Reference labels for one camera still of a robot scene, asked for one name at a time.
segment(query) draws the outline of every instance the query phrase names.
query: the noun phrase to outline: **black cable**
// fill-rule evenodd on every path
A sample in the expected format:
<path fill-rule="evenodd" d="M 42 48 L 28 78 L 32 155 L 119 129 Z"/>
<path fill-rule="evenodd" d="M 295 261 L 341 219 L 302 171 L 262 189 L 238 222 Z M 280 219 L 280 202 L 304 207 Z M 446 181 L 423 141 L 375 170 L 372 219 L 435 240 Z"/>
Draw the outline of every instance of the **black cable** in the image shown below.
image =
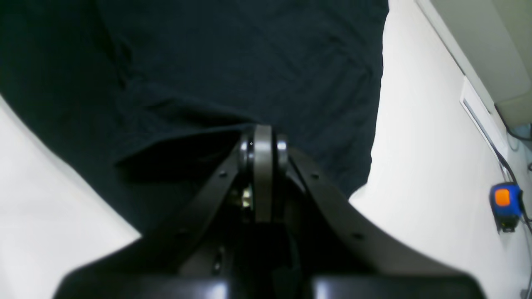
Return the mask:
<path fill-rule="evenodd" d="M 517 184 L 516 176 L 513 174 L 513 171 L 510 168 L 508 161 L 506 161 L 506 159 L 503 157 L 503 155 L 501 155 L 501 153 L 497 150 L 495 146 L 492 146 L 492 148 L 495 151 L 495 155 L 497 155 L 497 159 L 499 160 L 499 162 L 502 164 L 504 168 L 506 168 L 506 170 L 510 174 L 510 177 L 512 178 L 512 182 Z"/>
<path fill-rule="evenodd" d="M 532 141 L 532 130 L 530 132 L 530 137 L 529 138 L 522 137 L 522 136 L 519 136 L 519 135 L 515 134 L 514 132 L 512 132 L 510 127 L 508 127 L 508 124 L 506 124 L 506 121 L 504 121 L 504 118 L 502 117 L 501 112 L 499 111 L 497 105 L 495 105 L 495 110 L 497 111 L 497 113 L 501 117 L 502 123 L 503 123 L 504 127 L 506 128 L 506 131 L 508 132 L 508 134 L 510 134 L 510 136 L 512 136 L 514 138 L 517 138 L 519 140 Z"/>

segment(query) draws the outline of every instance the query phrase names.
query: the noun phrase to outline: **blue device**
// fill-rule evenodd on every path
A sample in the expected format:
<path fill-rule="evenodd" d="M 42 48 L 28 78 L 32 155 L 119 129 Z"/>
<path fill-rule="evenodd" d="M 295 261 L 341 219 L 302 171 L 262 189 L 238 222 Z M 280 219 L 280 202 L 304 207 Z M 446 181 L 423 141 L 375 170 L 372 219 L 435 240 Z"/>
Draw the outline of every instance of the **blue device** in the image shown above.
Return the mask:
<path fill-rule="evenodd" d="M 492 187 L 489 201 L 497 227 L 503 232 L 514 232 L 523 215 L 523 191 L 513 182 L 505 182 Z"/>

